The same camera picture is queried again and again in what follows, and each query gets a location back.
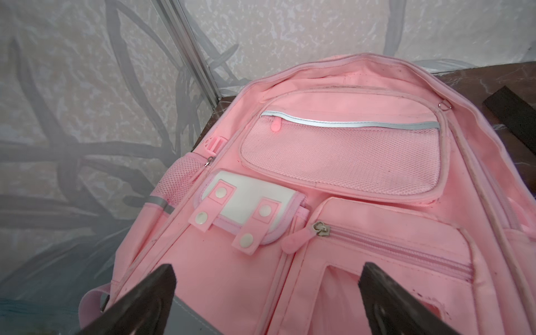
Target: zipper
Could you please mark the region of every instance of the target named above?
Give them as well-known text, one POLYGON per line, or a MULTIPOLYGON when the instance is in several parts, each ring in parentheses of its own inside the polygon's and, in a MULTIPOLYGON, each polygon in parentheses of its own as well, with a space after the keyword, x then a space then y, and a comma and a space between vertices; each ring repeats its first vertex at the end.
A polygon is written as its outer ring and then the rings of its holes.
POLYGON ((425 269, 437 271, 468 282, 471 282, 473 279, 473 267, 470 263, 463 264, 440 256, 413 250, 380 237, 344 228, 333 227, 322 221, 318 221, 312 226, 305 227, 302 230, 305 230, 305 232, 301 233, 301 236, 299 235, 301 231, 294 233, 297 235, 295 237, 298 238, 292 242, 301 244, 293 245, 294 248, 297 247, 296 250, 308 241, 306 237, 311 239, 315 236, 320 236, 351 244, 358 248, 366 249, 376 254, 388 256, 406 263, 422 266, 425 269))
POLYGON ((261 116, 274 116, 271 129, 273 132, 278 132, 281 129, 281 119, 285 119, 289 122, 323 127, 323 128, 362 128, 362 127, 379 127, 379 128, 391 128, 402 130, 421 130, 421 129, 439 129, 440 124, 437 121, 426 121, 417 123, 388 123, 388 122, 370 122, 370 121, 318 121, 308 118, 301 118, 292 115, 288 115, 281 111, 266 110, 261 113, 261 116))
POLYGON ((188 183, 193 183, 197 177, 199 177, 201 175, 201 173, 205 170, 205 168, 207 166, 209 166, 213 161, 214 161, 214 156, 210 156, 209 158, 207 158, 206 160, 206 163, 204 166, 201 166, 191 177, 190 179, 188 179, 188 183))
POLYGON ((436 124, 426 125, 425 129, 439 129, 440 156, 441 156, 441 158, 447 157, 447 155, 445 153, 445 148, 446 148, 445 141, 446 141, 446 139, 442 136, 442 133, 444 133, 445 129, 448 128, 446 126, 447 123, 446 123, 446 121, 444 119, 444 115, 441 113, 441 110, 438 107, 436 107, 435 105, 432 105, 429 101, 427 101, 425 99, 422 99, 422 98, 420 98, 418 96, 415 96, 415 95, 411 95, 411 94, 407 94, 407 93, 401 93, 401 92, 387 90, 387 89, 375 89, 373 87, 365 87, 365 86, 325 86, 325 87, 306 88, 306 89, 301 89, 301 90, 297 90, 297 91, 287 92, 285 94, 282 94, 280 96, 272 98, 271 100, 269 100, 265 104, 263 104, 261 107, 256 109, 256 112, 253 113, 252 117, 248 120, 248 122, 253 121, 253 120, 255 120, 255 121, 250 122, 248 127, 241 128, 240 130, 237 131, 237 133, 240 133, 241 135, 243 135, 242 139, 241 139, 241 142, 240 142, 240 145, 239 145, 239 152, 238 152, 239 158, 241 160, 242 165, 247 167, 247 168, 252 169, 255 172, 261 173, 261 174, 263 174, 265 176, 272 177, 272 178, 275 178, 275 179, 278 179, 278 180, 283 180, 283 181, 288 182, 288 183, 293 184, 293 185, 305 186, 305 187, 314 187, 314 188, 316 188, 318 190, 324 190, 324 191, 327 191, 329 193, 334 192, 334 194, 345 196, 345 197, 353 197, 353 198, 355 198, 356 193, 359 192, 359 194, 358 194, 359 197, 362 198, 362 199, 366 199, 366 200, 372 200, 372 201, 378 201, 378 202, 387 201, 387 202, 396 202, 396 203, 402 203, 402 204, 408 203, 408 204, 412 204, 412 205, 417 204, 419 206, 421 206, 421 205, 429 205, 429 204, 433 203, 435 200, 437 200, 438 195, 442 192, 442 190, 444 188, 444 185, 446 183, 446 174, 442 172, 443 170, 440 171, 440 176, 439 176, 439 179, 437 181, 437 184, 431 190, 426 191, 424 193, 406 195, 406 196, 404 196, 404 199, 401 199, 398 195, 377 195, 375 193, 361 192, 361 191, 356 191, 356 190, 352 190, 352 189, 345 189, 345 188, 340 188, 340 189, 337 189, 337 190, 333 190, 332 187, 324 186, 324 185, 319 184, 319 183, 303 181, 303 180, 299 180, 299 179, 296 179, 296 178, 293 178, 293 177, 287 177, 285 175, 281 175, 281 174, 276 173, 276 172, 271 172, 269 170, 265 170, 263 168, 260 168, 260 167, 258 167, 256 165, 254 165, 253 163, 249 162, 246 158, 244 158, 244 156, 242 154, 242 147, 244 145, 244 142, 248 140, 249 133, 251 132, 251 130, 253 129, 253 127, 255 126, 255 124, 258 122, 258 120, 261 117, 263 117, 263 116, 273 116, 274 119, 272 120, 270 128, 271 128, 272 132, 277 133, 281 129, 281 123, 282 123, 283 116, 288 115, 288 114, 280 112, 280 111, 265 110, 265 108, 267 108, 268 106, 274 104, 277 100, 282 99, 282 98, 287 97, 287 96, 290 96, 290 95, 302 94, 302 93, 318 93, 318 92, 321 92, 321 93, 331 93, 331 92, 335 92, 335 93, 366 93, 366 94, 378 94, 378 95, 386 95, 386 96, 398 96, 398 97, 401 97, 401 98, 413 100, 415 102, 418 102, 418 103, 424 105, 425 107, 430 109, 430 111, 436 116, 437 124, 438 124, 438 125, 436 125, 436 124))

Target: pink buckle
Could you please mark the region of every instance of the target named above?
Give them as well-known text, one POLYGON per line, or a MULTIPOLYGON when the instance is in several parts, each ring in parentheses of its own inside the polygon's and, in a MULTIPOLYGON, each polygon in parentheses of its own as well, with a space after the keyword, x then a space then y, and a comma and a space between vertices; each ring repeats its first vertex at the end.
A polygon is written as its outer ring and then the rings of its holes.
POLYGON ((222 180, 218 181, 216 186, 210 191, 203 201, 193 211, 188 219, 188 223, 206 232, 212 225, 216 217, 224 209, 225 205, 233 196, 236 187, 222 180))
POLYGON ((221 136, 216 136, 214 138, 210 137, 205 141, 204 146, 207 152, 211 156, 216 156, 227 144, 227 140, 221 136))
POLYGON ((279 207, 281 207, 281 203, 262 198, 231 245, 247 255, 252 255, 276 218, 279 207))

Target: backpack strap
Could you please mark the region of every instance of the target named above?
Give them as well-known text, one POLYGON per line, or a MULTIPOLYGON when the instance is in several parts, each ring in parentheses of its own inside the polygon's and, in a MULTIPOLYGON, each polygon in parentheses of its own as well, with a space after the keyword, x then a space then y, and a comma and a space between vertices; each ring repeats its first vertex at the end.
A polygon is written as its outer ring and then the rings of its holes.
POLYGON ((84 294, 82 300, 80 300, 80 305, 78 305, 80 329, 83 329, 102 315, 101 297, 103 293, 110 294, 110 286, 111 284, 107 283, 84 294))

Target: metal ring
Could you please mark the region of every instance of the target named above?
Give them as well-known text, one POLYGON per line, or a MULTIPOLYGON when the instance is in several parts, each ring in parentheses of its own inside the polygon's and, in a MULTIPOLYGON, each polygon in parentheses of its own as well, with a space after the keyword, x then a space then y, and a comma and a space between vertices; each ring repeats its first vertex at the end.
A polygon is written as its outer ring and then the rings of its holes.
POLYGON ((442 111, 446 111, 446 110, 449 110, 449 109, 452 109, 452 105, 450 104, 450 102, 448 100, 442 100, 438 105, 437 105, 440 110, 442 111))

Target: metal frame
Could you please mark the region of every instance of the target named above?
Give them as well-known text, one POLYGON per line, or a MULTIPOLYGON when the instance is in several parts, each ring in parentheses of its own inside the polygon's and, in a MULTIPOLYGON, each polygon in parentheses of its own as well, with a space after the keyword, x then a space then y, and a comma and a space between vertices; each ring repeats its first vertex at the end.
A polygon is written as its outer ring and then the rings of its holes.
POLYGON ((152 2, 179 49, 184 64, 207 97, 212 109, 215 109, 221 99, 221 94, 186 20, 180 2, 178 0, 152 0, 152 2))

